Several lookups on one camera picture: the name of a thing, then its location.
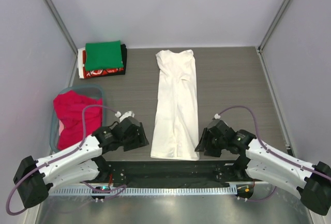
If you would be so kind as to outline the white printed t-shirt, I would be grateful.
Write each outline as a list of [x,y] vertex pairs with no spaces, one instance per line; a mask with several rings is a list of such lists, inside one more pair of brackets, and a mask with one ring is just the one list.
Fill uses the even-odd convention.
[[156,54],[159,83],[151,157],[197,161],[197,74],[192,50]]

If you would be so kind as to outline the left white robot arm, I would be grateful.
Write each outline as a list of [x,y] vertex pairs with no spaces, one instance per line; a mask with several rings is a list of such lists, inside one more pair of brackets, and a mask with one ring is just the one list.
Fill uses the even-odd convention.
[[21,160],[13,182],[25,208],[43,202],[51,192],[79,182],[105,182],[110,168],[103,154],[119,147],[130,151],[149,144],[143,124],[132,116],[111,126],[103,126],[58,153],[34,160]]

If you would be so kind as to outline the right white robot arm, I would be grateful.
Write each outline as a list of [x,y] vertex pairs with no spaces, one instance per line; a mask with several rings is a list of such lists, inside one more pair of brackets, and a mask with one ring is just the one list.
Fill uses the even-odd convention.
[[222,120],[212,120],[203,130],[197,152],[220,157],[222,150],[238,155],[235,162],[220,170],[224,181],[260,180],[283,189],[300,199],[316,214],[330,209],[330,166],[313,165],[259,141],[246,131],[234,131]]

